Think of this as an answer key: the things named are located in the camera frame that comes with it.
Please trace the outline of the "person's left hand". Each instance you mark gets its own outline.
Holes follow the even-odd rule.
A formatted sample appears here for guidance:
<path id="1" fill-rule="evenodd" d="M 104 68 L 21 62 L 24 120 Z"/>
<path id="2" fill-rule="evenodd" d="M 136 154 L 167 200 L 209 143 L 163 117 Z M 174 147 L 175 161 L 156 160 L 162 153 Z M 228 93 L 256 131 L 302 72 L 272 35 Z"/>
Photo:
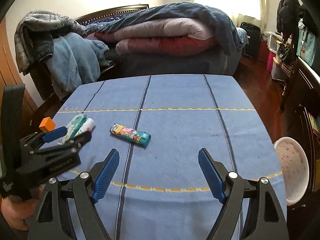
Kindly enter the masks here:
<path id="1" fill-rule="evenodd" d="M 37 197 L 22 202 L 13 202 L 9 197 L 1 198 L 1 212 L 9 226 L 16 230 L 27 231 L 26 219 L 34 214 L 44 187 L 39 187 Z"/>

